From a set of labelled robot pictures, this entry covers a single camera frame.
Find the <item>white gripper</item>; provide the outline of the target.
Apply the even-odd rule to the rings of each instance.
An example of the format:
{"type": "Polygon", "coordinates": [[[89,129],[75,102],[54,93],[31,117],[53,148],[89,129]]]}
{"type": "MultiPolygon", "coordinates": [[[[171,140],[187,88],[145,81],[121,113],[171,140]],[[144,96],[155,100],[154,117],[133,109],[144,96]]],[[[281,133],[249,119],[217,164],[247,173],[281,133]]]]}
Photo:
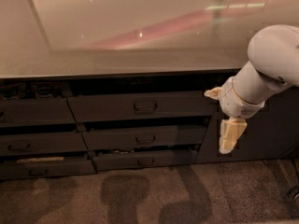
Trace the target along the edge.
{"type": "Polygon", "coordinates": [[[234,90],[231,77],[221,87],[207,90],[204,95],[214,100],[220,99],[222,112],[230,117],[221,121],[219,140],[219,152],[228,154],[234,150],[238,139],[248,126],[245,119],[253,117],[260,111],[264,107],[264,102],[256,105],[242,100],[234,90]]]}

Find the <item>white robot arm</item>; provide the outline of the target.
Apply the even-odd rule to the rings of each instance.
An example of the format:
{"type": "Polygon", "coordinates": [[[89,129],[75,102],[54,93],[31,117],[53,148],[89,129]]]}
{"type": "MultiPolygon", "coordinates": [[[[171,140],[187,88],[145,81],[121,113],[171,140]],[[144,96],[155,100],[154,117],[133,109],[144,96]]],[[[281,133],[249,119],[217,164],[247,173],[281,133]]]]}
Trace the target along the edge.
{"type": "Polygon", "coordinates": [[[272,25],[249,42],[248,61],[233,77],[205,96],[220,102],[228,116],[221,122],[219,152],[228,154],[247,128],[247,119],[275,94],[299,86],[299,28],[272,25]]]}

